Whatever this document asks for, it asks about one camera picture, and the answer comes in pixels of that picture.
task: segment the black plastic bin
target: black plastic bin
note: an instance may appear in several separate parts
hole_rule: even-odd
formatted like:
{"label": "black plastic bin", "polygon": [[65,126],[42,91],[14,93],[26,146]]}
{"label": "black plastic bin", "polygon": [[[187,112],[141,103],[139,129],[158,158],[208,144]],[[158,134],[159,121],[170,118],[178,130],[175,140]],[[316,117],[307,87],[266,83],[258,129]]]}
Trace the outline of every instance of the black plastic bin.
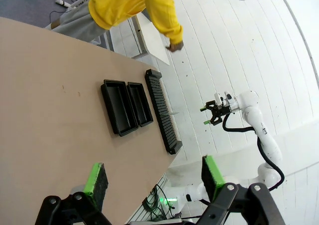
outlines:
{"label": "black plastic bin", "polygon": [[136,130],[138,124],[125,82],[104,80],[101,91],[113,132],[124,136]]}
{"label": "black plastic bin", "polygon": [[143,127],[153,122],[152,113],[143,85],[140,83],[128,82],[128,92],[138,124]]}

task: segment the yellow hoodie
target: yellow hoodie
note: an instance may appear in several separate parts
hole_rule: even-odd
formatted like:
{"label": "yellow hoodie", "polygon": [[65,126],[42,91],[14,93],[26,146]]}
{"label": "yellow hoodie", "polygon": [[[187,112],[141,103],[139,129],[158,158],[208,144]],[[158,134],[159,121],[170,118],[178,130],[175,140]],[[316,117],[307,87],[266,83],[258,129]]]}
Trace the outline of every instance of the yellow hoodie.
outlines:
{"label": "yellow hoodie", "polygon": [[182,41],[183,28],[178,23],[174,0],[90,0],[89,11],[100,27],[110,29],[147,8],[154,26],[170,38]]}

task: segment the green tape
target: green tape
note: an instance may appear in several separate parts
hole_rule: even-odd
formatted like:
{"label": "green tape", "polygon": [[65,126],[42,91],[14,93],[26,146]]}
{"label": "green tape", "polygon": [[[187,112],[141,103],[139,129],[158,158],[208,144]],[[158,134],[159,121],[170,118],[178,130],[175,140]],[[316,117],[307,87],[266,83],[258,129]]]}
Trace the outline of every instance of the green tape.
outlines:
{"label": "green tape", "polygon": [[219,168],[218,168],[217,164],[215,163],[212,156],[206,156],[205,162],[206,162],[208,169],[213,177],[213,180],[215,181],[216,190],[215,190],[214,198],[213,198],[213,200],[215,200],[215,198],[217,197],[217,195],[219,194],[220,190],[223,188],[223,186],[226,182],[225,182],[223,176],[221,175],[221,172],[220,172],[220,170],[219,170]]}
{"label": "green tape", "polygon": [[95,184],[96,184],[96,181],[97,181],[97,178],[98,178],[98,175],[99,175],[99,172],[100,172],[102,165],[103,165],[103,163],[95,163],[93,165],[90,176],[89,176],[88,181],[86,182],[84,190],[83,190],[83,192],[87,196],[92,198],[93,202],[95,202],[93,199],[94,187],[95,187]]}

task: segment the brown tabletop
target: brown tabletop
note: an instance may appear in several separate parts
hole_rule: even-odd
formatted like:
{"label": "brown tabletop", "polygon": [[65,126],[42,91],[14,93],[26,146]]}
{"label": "brown tabletop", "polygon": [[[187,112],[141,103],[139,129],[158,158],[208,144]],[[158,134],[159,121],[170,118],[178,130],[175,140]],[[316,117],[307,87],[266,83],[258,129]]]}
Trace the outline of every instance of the brown tabletop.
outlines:
{"label": "brown tabletop", "polygon": [[[145,71],[151,66],[32,25],[0,18],[0,218],[33,224],[48,195],[67,197],[103,162],[103,214],[124,224],[174,156],[164,147]],[[154,122],[114,135],[104,79],[144,85]]]}

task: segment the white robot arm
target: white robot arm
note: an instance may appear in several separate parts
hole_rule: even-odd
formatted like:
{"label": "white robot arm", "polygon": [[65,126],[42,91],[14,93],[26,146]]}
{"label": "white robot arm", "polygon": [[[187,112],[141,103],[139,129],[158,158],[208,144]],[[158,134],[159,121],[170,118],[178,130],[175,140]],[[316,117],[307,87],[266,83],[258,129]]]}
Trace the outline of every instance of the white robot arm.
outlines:
{"label": "white robot arm", "polygon": [[[225,92],[225,99],[218,93],[215,94],[215,100],[206,103],[206,106],[201,109],[210,110],[212,113],[211,120],[205,121],[204,124],[217,125],[222,122],[222,116],[226,115],[223,128],[226,131],[232,132],[246,132],[254,130],[258,136],[261,145],[261,152],[264,153],[264,159],[269,159],[269,163],[275,166],[280,166],[282,161],[282,154],[277,145],[277,142],[269,133],[266,125],[263,122],[263,116],[258,106],[259,97],[255,91],[247,91],[233,98],[230,93]],[[231,113],[241,112],[244,120],[250,124],[252,128],[228,129],[226,128],[226,120]],[[249,180],[250,183],[265,183],[265,185],[272,190],[279,185],[283,177],[267,162],[258,167],[258,177]],[[181,211],[183,206],[189,201],[197,201],[207,199],[208,195],[203,183],[199,185],[190,185],[186,187],[168,187],[165,193],[169,198],[175,198],[172,202],[174,212]]]}

